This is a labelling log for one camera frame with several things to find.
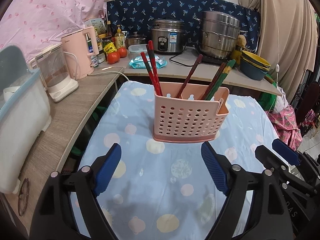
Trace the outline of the pink floral cloth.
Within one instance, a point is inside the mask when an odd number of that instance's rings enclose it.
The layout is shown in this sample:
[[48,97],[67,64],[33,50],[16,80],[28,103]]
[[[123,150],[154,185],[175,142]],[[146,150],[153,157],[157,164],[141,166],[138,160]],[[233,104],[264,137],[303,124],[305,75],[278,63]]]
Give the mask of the pink floral cloth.
[[288,105],[279,113],[266,112],[279,139],[287,144],[294,151],[302,143],[302,135],[296,122],[296,115],[293,107]]

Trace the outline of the white blue dish rack box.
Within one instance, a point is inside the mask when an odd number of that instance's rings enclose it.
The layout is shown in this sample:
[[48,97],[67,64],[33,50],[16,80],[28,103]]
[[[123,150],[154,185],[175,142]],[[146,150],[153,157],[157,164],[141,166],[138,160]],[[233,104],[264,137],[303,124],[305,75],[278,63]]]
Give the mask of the white blue dish rack box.
[[16,193],[25,159],[51,122],[40,70],[30,70],[18,46],[1,49],[1,193]]

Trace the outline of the dark blue bowl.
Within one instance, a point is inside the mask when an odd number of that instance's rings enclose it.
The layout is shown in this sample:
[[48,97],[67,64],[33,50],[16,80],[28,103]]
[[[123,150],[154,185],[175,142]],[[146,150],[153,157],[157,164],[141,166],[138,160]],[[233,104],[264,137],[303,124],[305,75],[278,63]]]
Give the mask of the dark blue bowl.
[[240,70],[250,79],[257,81],[261,81],[267,74],[267,71],[257,68],[243,59],[240,60]]

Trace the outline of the yellow packet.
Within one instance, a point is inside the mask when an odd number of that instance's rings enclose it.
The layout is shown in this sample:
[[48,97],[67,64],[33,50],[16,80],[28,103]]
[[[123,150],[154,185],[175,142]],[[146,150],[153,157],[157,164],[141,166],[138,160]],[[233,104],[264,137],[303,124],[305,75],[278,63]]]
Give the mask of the yellow packet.
[[106,55],[114,52],[117,52],[117,48],[113,42],[109,42],[107,45],[104,46],[104,53]]

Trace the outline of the small pot with lid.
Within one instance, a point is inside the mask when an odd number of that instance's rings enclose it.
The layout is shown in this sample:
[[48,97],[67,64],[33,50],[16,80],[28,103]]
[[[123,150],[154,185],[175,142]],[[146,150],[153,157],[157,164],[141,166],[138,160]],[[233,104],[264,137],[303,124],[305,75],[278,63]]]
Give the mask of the small pot with lid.
[[146,36],[143,34],[139,34],[136,31],[133,32],[133,34],[128,35],[126,37],[126,47],[129,48],[129,46],[132,45],[139,45],[139,44],[146,44]]

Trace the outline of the clear food container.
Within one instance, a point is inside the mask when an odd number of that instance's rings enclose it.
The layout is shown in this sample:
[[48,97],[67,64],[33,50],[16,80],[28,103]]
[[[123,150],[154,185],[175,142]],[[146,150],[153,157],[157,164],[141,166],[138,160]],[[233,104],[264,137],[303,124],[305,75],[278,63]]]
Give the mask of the clear food container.
[[140,57],[141,52],[144,52],[146,56],[148,55],[146,44],[130,45],[128,47],[128,51],[129,51],[129,58],[133,60],[137,57]]

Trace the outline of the blue patterned tablecloth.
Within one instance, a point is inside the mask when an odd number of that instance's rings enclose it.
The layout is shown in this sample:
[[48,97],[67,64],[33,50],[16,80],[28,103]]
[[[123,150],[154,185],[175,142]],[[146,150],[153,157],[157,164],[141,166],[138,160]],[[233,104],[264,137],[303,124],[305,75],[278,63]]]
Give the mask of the blue patterned tablecloth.
[[[210,144],[232,164],[261,173],[259,145],[272,150],[278,135],[266,113],[249,96],[230,95],[229,115]],[[218,191],[201,157],[201,144],[153,140],[152,85],[125,82],[95,129],[79,168],[121,146],[121,161],[97,200],[119,239],[205,239],[225,195]]]

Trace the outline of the yellow oil bottle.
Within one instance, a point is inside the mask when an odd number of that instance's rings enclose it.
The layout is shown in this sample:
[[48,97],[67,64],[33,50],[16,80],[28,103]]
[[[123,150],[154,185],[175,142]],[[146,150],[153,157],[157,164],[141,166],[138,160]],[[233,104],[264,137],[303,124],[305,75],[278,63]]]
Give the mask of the yellow oil bottle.
[[125,35],[121,31],[120,25],[117,25],[117,32],[114,36],[115,46],[117,49],[119,48],[125,48]]

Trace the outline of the brown chopstick right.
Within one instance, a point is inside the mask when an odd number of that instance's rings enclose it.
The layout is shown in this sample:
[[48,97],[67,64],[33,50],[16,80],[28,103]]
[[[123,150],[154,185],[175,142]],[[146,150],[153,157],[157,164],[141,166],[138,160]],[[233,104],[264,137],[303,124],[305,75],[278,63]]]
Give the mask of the brown chopstick right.
[[210,83],[209,86],[207,87],[205,93],[202,95],[201,100],[205,100],[205,99],[206,99],[207,95],[208,95],[208,94],[210,93],[210,91],[212,90],[214,84],[216,83],[216,81],[217,81],[218,77],[220,76],[220,74],[223,72],[223,69],[225,68],[226,65],[227,65],[226,63],[222,63],[222,64],[220,65],[220,67],[218,68],[216,74],[214,75],[211,83]]

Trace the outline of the pink electric kettle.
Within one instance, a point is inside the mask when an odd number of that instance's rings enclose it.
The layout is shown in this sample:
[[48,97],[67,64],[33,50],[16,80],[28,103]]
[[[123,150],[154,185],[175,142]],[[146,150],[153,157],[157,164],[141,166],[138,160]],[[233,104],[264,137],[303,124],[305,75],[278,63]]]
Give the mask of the pink electric kettle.
[[65,59],[70,76],[76,80],[83,79],[94,70],[94,67],[91,66],[91,55],[93,53],[90,53],[88,50],[86,34],[91,38],[95,55],[98,55],[99,49],[93,26],[61,37],[62,49],[66,53]]

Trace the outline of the yellow bowl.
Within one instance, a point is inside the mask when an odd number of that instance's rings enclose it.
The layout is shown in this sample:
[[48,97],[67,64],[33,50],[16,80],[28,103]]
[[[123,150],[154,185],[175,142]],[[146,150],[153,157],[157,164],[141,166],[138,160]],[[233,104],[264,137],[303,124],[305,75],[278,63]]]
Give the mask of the yellow bowl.
[[251,63],[252,65],[254,65],[257,68],[269,71],[270,70],[270,64],[268,61],[266,61],[265,59],[263,59],[262,57],[258,56],[257,54],[254,54],[252,52],[243,50],[242,51],[242,55],[241,57]]

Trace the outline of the silver rice cooker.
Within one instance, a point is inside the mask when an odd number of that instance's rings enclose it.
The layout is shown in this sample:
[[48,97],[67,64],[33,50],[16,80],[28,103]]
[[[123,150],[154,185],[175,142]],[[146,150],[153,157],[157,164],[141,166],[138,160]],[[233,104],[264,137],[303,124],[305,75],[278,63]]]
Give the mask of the silver rice cooker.
[[179,54],[185,44],[184,22],[157,19],[153,21],[151,37],[154,51],[161,54]]

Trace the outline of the pink dotted curtain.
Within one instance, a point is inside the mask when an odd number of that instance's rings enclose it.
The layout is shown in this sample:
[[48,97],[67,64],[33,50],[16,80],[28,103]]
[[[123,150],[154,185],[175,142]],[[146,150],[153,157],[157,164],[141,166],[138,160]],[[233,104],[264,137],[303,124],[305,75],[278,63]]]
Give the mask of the pink dotted curtain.
[[65,34],[105,14],[105,0],[13,0],[1,19],[1,48],[16,44],[27,61]]

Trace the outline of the navy floral cloth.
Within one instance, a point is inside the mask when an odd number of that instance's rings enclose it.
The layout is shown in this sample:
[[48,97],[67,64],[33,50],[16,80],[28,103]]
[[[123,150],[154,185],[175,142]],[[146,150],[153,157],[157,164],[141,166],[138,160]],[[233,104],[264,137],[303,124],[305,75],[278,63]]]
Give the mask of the navy floral cloth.
[[246,38],[246,48],[257,51],[260,33],[260,14],[225,0],[112,0],[107,2],[107,19],[112,31],[118,29],[129,34],[151,34],[154,20],[178,20],[184,22],[187,45],[199,43],[201,12],[219,11],[240,21],[240,31]]

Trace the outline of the green chopstick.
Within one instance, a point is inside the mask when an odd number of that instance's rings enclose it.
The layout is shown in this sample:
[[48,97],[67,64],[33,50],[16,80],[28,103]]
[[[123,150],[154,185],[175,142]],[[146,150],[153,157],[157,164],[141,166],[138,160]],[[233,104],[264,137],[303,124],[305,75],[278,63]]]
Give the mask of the green chopstick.
[[217,76],[215,82],[213,83],[210,91],[206,94],[206,97],[204,98],[205,100],[211,100],[214,94],[217,92],[218,88],[222,85],[223,81],[227,77],[227,75],[230,73],[232,68],[234,67],[236,61],[231,60],[229,61],[224,69],[220,72],[220,74]]

